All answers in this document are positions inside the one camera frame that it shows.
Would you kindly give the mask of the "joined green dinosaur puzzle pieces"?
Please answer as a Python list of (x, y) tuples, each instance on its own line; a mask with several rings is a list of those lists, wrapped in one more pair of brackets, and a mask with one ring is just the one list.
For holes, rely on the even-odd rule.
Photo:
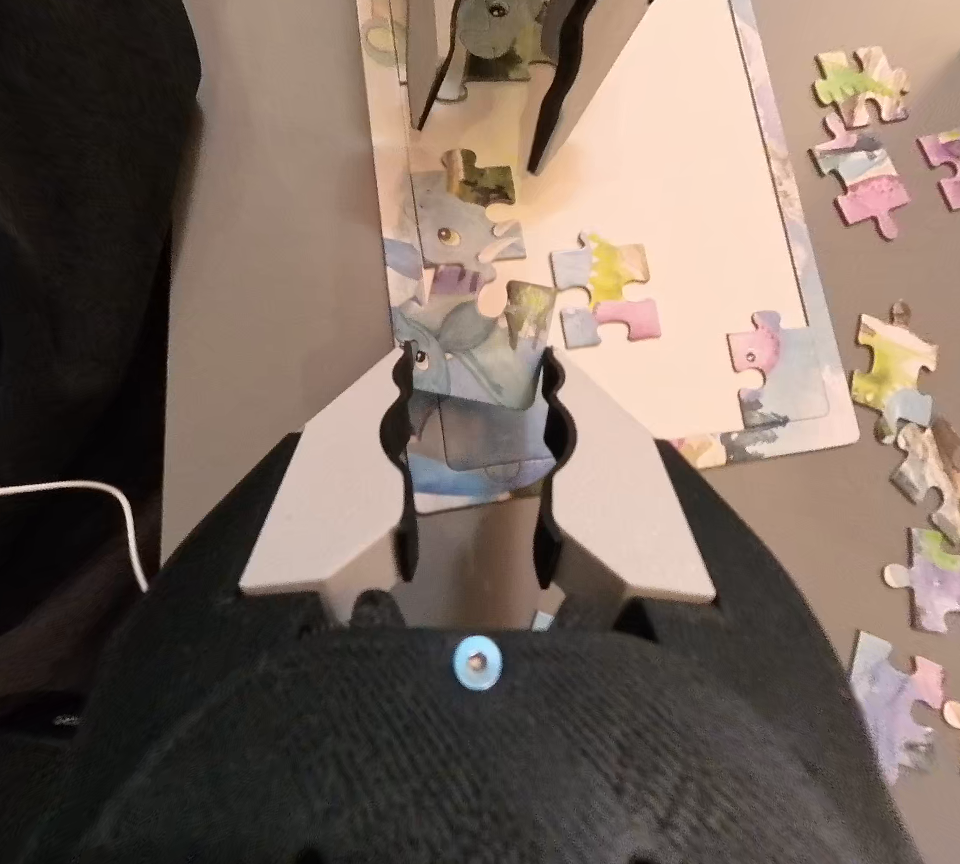
[[(524, 82), (529, 66), (554, 62), (544, 51), (542, 34), (548, 0), (460, 0), (455, 46), (438, 91), (441, 103), (467, 98), (469, 84)], [(361, 0), (359, 28), (366, 56), (379, 66), (393, 67), (406, 83), (407, 0)]]

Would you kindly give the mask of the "teal baby dinosaur corner piece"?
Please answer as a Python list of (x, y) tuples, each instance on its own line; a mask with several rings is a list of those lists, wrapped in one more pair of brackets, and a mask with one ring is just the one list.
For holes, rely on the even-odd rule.
[(510, 281), (497, 316), (474, 293), (431, 293), (390, 308), (395, 340), (412, 354), (416, 392), (510, 410), (532, 405), (556, 306), (554, 288)]

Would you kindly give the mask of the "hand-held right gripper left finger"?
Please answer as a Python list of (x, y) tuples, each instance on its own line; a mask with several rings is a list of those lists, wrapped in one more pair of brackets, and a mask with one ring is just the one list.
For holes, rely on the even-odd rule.
[(411, 343), (394, 348), (303, 428), (240, 588), (317, 594), (350, 614), (367, 591), (411, 582), (418, 520), (407, 460)]

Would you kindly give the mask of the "blue triceratops body puzzle piece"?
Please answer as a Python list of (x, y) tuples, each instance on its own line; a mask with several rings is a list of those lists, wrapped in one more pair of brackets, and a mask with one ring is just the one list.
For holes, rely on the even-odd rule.
[(420, 514), (534, 495), (555, 467), (543, 397), (517, 410), (414, 391), (407, 408), (407, 459)]

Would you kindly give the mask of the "pink spotted back puzzle piece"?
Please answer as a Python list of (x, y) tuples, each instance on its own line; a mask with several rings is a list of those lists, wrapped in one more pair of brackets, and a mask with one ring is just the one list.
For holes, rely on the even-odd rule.
[(846, 226), (873, 223), (887, 242), (899, 235), (895, 212), (910, 203), (910, 195), (883, 141), (872, 130), (848, 128), (839, 114), (823, 119), (828, 139), (810, 149), (821, 177), (833, 176), (842, 186), (834, 199)]

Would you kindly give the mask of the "jigsaw puzzle pieces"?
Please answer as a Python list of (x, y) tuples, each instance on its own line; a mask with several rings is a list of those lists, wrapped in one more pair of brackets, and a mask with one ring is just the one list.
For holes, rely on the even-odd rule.
[[(815, 59), (820, 74), (812, 93), (827, 115), (839, 114), (851, 129), (872, 130), (874, 117), (885, 124), (906, 120), (908, 72), (892, 66), (881, 45), (823, 51)], [(892, 484), (915, 504), (932, 491), (939, 495), (928, 526), (908, 529), (909, 566), (886, 566), (883, 580), (911, 591), (914, 628), (945, 634), (948, 616), (958, 614), (958, 432), (919, 390), (920, 375), (935, 370), (939, 350), (911, 330), (910, 321), (903, 300), (890, 306), (886, 319), (860, 315), (856, 342), (870, 351), (870, 368), (851, 373), (849, 395), (877, 413), (875, 438), (903, 454)], [(859, 632), (849, 679), (881, 773), (894, 785), (901, 770), (925, 767), (932, 753), (932, 730), (914, 719), (914, 704), (940, 711), (958, 727), (958, 702), (946, 698), (942, 666), (917, 657), (907, 674), (891, 664), (891, 652), (889, 642)]]

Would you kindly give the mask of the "pink dinosaur head puzzle piece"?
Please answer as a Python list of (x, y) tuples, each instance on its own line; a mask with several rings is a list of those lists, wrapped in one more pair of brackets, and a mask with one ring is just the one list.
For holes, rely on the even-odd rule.
[(809, 328), (784, 329), (773, 310), (751, 316), (753, 329), (727, 336), (731, 365), (738, 373), (757, 371), (758, 388), (738, 392), (746, 429), (817, 420), (830, 411), (820, 363)]

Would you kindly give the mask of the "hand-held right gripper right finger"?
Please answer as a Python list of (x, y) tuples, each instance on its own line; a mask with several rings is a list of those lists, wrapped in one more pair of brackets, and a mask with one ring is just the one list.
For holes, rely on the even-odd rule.
[(537, 584), (553, 608), (580, 596), (708, 605), (716, 588), (650, 431), (565, 353), (543, 355), (543, 440), (554, 466), (534, 528)]

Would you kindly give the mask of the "white puzzle tray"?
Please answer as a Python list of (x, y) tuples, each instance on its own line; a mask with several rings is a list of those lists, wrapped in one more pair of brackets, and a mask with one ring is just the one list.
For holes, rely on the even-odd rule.
[[(437, 102), (417, 131), (406, 83), (363, 54), (390, 312), (460, 292), (478, 294), (481, 312), (497, 316), (507, 282), (554, 288), (547, 347), (702, 469), (858, 439), (751, 0), (656, 0), (536, 176), (526, 172), (521, 140), (530, 93), (552, 76), (547, 63), (531, 64), (524, 82), (469, 84), (465, 100)], [(454, 148), (512, 168), (514, 205), (488, 215), (522, 224), (526, 258), (500, 262), (491, 282), (459, 266), (430, 266), (422, 253), (411, 175), (437, 168)], [(549, 254), (577, 249), (582, 232), (644, 246), (650, 280), (628, 286), (626, 296), (656, 303), (659, 339), (629, 342), (613, 324), (601, 328), (598, 346), (566, 347), (561, 309), (586, 306), (589, 297), (555, 288)], [(777, 312), (784, 329), (811, 330), (825, 417), (743, 425), (738, 392), (763, 379), (734, 370), (728, 335), (752, 330), (762, 310)]]

